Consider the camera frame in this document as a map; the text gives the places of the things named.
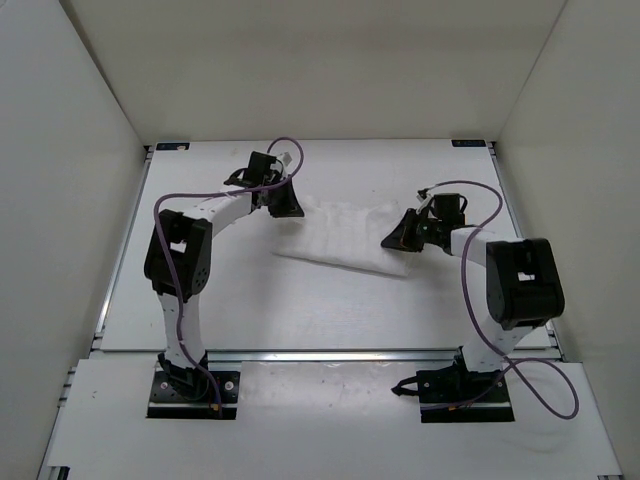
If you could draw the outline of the white pleated skirt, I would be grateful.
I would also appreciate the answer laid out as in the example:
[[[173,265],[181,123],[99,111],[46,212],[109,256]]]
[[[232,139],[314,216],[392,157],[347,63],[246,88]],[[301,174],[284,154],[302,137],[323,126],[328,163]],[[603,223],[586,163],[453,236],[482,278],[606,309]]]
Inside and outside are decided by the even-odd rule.
[[[375,274],[409,275],[409,256],[381,246],[402,218],[397,202],[359,206],[306,196],[300,204],[302,217],[275,222],[273,254]]]

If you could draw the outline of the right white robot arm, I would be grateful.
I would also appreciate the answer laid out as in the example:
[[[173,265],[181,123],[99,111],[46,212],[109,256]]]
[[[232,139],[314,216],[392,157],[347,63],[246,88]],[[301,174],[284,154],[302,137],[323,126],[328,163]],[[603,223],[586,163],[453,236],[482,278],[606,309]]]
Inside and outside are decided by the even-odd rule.
[[[466,267],[485,269],[487,318],[473,319],[476,337],[461,347],[460,368],[448,376],[449,391],[471,400],[484,388],[482,374],[501,369],[506,357],[533,330],[560,316],[565,307],[551,244],[544,238],[505,238],[466,222],[468,200],[458,193],[420,193],[382,241],[385,249],[417,253],[426,245],[461,260],[463,298],[471,305]]]

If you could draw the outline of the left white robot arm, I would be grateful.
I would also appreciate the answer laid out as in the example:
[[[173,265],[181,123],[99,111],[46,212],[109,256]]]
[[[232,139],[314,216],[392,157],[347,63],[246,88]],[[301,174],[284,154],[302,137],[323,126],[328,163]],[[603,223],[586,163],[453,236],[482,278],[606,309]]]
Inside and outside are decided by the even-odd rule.
[[[190,400],[219,412],[221,387],[208,367],[201,336],[199,297],[210,277],[214,238],[265,208],[273,218],[302,218],[288,153],[254,151],[213,193],[171,193],[153,207],[154,230],[143,266],[163,311],[166,347],[158,361],[168,382]]]

